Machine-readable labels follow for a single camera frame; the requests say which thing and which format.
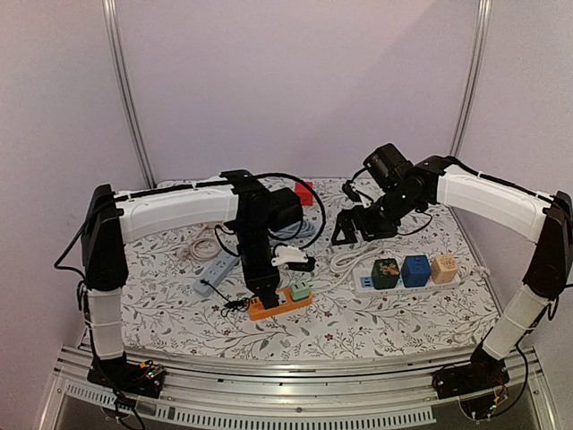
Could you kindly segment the black power adapter with cable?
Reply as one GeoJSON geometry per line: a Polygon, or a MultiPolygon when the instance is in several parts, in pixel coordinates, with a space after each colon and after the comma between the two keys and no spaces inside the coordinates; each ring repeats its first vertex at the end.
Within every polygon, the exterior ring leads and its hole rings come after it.
{"type": "Polygon", "coordinates": [[[224,304],[222,306],[213,306],[214,311],[219,312],[222,317],[226,317],[230,312],[247,312],[251,305],[253,305],[256,300],[260,299],[258,296],[251,296],[248,298],[230,300],[206,279],[200,279],[200,283],[203,286],[209,287],[224,300],[224,304]]]}

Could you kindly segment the orange power strip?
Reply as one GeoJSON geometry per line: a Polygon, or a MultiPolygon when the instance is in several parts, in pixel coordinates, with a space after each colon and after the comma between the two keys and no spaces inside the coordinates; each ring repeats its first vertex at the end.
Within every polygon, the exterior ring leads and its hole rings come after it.
{"type": "Polygon", "coordinates": [[[291,297],[291,290],[289,288],[283,288],[277,291],[278,296],[278,306],[265,309],[259,298],[252,298],[247,309],[249,318],[252,321],[259,321],[271,317],[275,317],[281,314],[296,311],[300,308],[306,307],[312,303],[313,294],[310,292],[307,297],[301,300],[295,301],[291,297]]]}

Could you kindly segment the green plug adapter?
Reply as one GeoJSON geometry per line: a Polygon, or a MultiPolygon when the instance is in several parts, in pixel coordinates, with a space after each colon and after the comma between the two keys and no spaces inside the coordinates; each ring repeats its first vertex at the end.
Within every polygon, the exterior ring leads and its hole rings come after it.
{"type": "Polygon", "coordinates": [[[303,281],[291,285],[289,291],[293,302],[298,303],[312,299],[311,288],[303,281]]]}

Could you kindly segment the white multicolour power strip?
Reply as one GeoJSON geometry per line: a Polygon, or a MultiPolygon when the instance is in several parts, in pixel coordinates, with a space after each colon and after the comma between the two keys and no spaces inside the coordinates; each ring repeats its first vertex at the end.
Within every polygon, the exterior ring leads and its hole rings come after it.
{"type": "Polygon", "coordinates": [[[462,264],[458,269],[458,274],[449,283],[435,284],[432,279],[428,279],[428,282],[423,287],[411,287],[407,288],[401,277],[398,278],[398,283],[394,288],[390,289],[376,289],[373,285],[372,277],[370,272],[365,268],[356,268],[352,271],[352,280],[350,285],[354,288],[354,293],[356,297],[366,298],[366,297],[381,297],[381,296],[395,296],[403,294],[414,294],[414,293],[434,293],[441,291],[450,291],[460,286],[463,286],[473,277],[479,277],[481,279],[487,278],[491,275],[491,271],[481,265],[470,266],[468,264],[462,264]]]}

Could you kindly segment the dark green cube socket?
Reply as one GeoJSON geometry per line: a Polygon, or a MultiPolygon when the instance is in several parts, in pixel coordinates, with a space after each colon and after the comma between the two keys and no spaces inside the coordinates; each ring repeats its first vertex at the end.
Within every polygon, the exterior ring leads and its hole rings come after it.
{"type": "Polygon", "coordinates": [[[372,265],[371,277],[376,290],[393,289],[400,277],[397,260],[394,258],[376,260],[372,265]]]}

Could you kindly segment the blue cube socket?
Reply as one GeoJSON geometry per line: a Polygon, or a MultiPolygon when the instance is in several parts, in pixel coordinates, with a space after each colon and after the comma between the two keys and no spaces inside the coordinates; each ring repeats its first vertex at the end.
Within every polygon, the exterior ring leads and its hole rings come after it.
{"type": "Polygon", "coordinates": [[[408,255],[401,268],[401,278],[405,288],[425,287],[432,273],[425,255],[408,255]]]}

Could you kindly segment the beige cube socket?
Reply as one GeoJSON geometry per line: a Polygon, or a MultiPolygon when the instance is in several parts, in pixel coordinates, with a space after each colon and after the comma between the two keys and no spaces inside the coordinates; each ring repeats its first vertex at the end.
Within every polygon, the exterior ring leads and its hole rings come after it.
{"type": "Polygon", "coordinates": [[[450,283],[458,274],[458,263],[452,254],[437,255],[431,265],[435,284],[450,283]]]}

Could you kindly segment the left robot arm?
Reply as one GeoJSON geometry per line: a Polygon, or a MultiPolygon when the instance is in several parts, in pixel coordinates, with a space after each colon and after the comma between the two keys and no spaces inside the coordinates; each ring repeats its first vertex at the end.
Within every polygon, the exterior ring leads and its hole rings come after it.
{"type": "Polygon", "coordinates": [[[264,179],[264,174],[230,170],[200,182],[138,192],[116,192],[110,185],[95,189],[71,241],[81,246],[76,296],[90,335],[89,382],[111,389],[119,402],[126,402],[130,394],[156,399],[163,387],[165,372],[160,365],[133,365],[124,351],[121,295],[129,274],[126,245],[195,224],[226,227],[237,240],[245,285],[266,309],[278,306],[279,266],[313,270],[315,261],[303,246],[291,246],[285,238],[270,245],[272,234],[302,220],[303,207],[292,189],[271,191],[264,179]]]}

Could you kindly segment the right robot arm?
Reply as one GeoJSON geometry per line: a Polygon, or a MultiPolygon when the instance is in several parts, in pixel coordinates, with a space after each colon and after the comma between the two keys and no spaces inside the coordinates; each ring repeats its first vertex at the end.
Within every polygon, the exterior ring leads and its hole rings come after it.
{"type": "Polygon", "coordinates": [[[567,193],[534,192],[471,169],[459,159],[431,156],[417,164],[392,143],[377,148],[363,168],[382,190],[370,202],[345,183],[344,194],[354,202],[336,219],[333,245],[395,237],[400,221],[429,205],[458,208],[509,228],[535,244],[523,285],[500,319],[478,344],[470,361],[446,367],[432,376],[439,398],[488,390],[507,383],[504,359],[541,321],[569,287],[572,267],[572,200],[567,193]]]}

